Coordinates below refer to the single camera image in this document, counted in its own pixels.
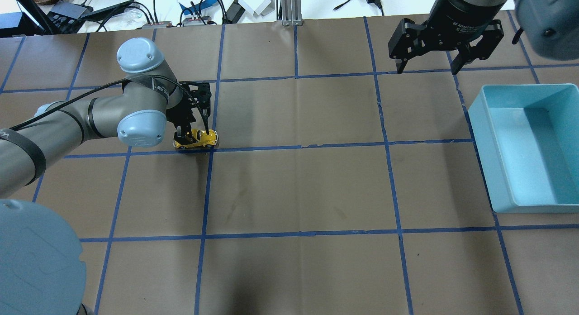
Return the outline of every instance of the plastic container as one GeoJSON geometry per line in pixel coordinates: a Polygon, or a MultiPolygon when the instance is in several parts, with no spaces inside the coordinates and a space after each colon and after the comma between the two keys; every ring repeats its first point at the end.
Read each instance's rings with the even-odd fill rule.
{"type": "Polygon", "coordinates": [[[579,90],[483,86],[469,108],[492,208],[579,212],[579,90]]]}

